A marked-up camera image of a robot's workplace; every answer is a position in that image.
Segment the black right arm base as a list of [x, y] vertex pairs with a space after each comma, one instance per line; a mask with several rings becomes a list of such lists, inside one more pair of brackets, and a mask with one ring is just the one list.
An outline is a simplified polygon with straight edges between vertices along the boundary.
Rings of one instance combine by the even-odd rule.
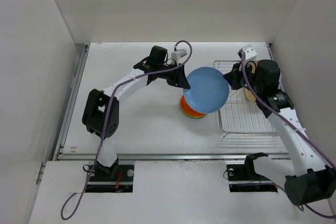
[[277, 193], [277, 186], [265, 176], [255, 172], [253, 161], [268, 157], [266, 153], [255, 153], [247, 155], [243, 163], [226, 164], [223, 177], [229, 181], [231, 193]]

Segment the orange plate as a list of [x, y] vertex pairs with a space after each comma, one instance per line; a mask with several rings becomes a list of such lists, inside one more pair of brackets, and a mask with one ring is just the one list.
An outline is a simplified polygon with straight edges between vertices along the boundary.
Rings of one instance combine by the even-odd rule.
[[180, 99], [180, 108], [181, 110], [185, 110], [185, 111], [191, 111], [193, 110], [186, 102], [184, 96], [181, 97]]

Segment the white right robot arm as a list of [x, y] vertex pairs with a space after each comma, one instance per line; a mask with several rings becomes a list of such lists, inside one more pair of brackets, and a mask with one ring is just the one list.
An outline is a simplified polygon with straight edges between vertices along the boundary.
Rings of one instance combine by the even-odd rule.
[[282, 140], [293, 164], [288, 169], [266, 153], [246, 156], [243, 172], [249, 180], [262, 177], [285, 190], [292, 204], [301, 206], [329, 199], [335, 192], [335, 165], [308, 139], [289, 95], [280, 88], [275, 61], [240, 62], [224, 74], [232, 90], [248, 89], [265, 118]]

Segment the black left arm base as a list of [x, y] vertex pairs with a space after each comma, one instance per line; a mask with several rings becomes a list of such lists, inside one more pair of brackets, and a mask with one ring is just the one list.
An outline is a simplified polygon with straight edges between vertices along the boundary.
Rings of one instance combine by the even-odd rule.
[[132, 193], [135, 165], [120, 163], [118, 160], [111, 167], [95, 166], [86, 193]]

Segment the green plate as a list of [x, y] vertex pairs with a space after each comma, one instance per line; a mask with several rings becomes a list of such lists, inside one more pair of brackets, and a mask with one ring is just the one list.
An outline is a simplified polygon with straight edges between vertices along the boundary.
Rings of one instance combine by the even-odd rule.
[[185, 111], [185, 110], [182, 110], [182, 112], [183, 112], [184, 114], [189, 114], [189, 115], [200, 115], [200, 114], [205, 114], [205, 113], [199, 113], [199, 112], [196, 112], [196, 111], [193, 111], [193, 110], [191, 110], [191, 111]]
[[207, 114], [200, 114], [200, 115], [189, 115], [189, 114], [185, 114], [187, 117], [192, 118], [192, 119], [200, 119], [203, 118], [205, 116], [207, 116]]

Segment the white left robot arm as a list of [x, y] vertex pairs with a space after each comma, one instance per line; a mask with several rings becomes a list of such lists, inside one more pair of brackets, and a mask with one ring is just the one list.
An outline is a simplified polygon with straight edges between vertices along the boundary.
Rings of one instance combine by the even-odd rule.
[[118, 172], [118, 156], [110, 137], [119, 126], [120, 105], [156, 79], [164, 79], [172, 87], [190, 89], [184, 65], [192, 53], [175, 48], [170, 57], [168, 54], [167, 49], [153, 46], [149, 56], [136, 63], [124, 78], [104, 90], [89, 92], [82, 123], [89, 133], [101, 138], [93, 169], [104, 179], [112, 180]]

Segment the blue plate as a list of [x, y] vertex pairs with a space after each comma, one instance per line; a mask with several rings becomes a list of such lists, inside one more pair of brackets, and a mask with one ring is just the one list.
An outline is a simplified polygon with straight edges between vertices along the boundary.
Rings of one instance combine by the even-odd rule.
[[228, 100], [230, 87], [223, 74], [212, 67], [194, 69], [187, 76], [189, 89], [183, 90], [188, 106], [199, 113], [213, 113]]

